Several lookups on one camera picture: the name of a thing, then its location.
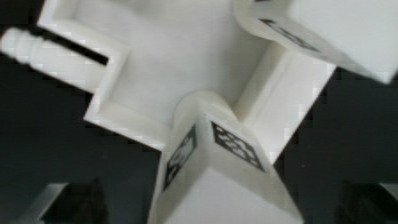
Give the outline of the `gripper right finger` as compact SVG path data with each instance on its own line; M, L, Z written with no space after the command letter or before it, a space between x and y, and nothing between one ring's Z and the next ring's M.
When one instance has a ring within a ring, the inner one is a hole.
M398 224L398 183L341 182L334 224Z

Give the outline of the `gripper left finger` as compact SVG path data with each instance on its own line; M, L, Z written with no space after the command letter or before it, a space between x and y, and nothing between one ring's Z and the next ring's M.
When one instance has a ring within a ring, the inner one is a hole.
M110 224L99 179L50 183L16 224Z

